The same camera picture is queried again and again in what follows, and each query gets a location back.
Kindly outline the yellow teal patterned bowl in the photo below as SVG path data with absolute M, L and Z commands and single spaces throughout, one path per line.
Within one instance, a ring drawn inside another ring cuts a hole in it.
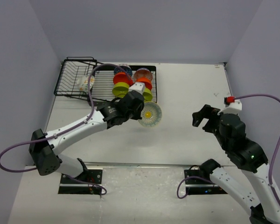
M 160 123 L 162 119 L 161 107 L 152 101 L 147 101 L 144 103 L 144 108 L 140 113 L 141 119 L 138 122 L 143 127 L 154 127 Z

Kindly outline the white floral bowl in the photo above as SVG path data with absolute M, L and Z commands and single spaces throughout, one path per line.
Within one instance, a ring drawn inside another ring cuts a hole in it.
M 91 76 L 90 83 L 88 83 L 88 79 L 89 79 L 89 75 L 84 75 L 84 76 L 81 76 L 80 78 L 78 78 L 77 89 L 80 92 L 87 92 L 88 87 L 90 88 L 90 90 L 93 88 L 93 85 L 94 85 L 94 82 L 95 82 L 95 77 Z

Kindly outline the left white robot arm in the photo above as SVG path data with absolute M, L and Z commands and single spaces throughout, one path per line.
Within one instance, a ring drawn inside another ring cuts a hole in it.
M 63 151 L 80 140 L 127 122 L 139 120 L 144 108 L 144 97 L 133 90 L 118 102 L 107 102 L 96 110 L 67 126 L 44 133 L 38 129 L 32 134 L 29 153 L 39 175 L 58 172 L 69 175 L 77 183 L 87 180 L 88 172 L 81 159 L 73 159 Z

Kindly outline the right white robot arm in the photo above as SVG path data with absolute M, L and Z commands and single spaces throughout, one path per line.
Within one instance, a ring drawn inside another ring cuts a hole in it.
M 248 179 L 253 191 L 242 187 L 213 159 L 200 166 L 199 179 L 221 187 L 245 210 L 252 224 L 280 224 L 280 198 L 277 200 L 274 196 L 279 189 L 269 178 L 270 166 L 262 147 L 246 137 L 245 123 L 239 117 L 241 110 L 239 100 L 224 109 L 204 105 L 192 114 L 192 125 L 198 127 L 203 119 L 207 119 L 203 130 L 216 137 L 230 161 Z

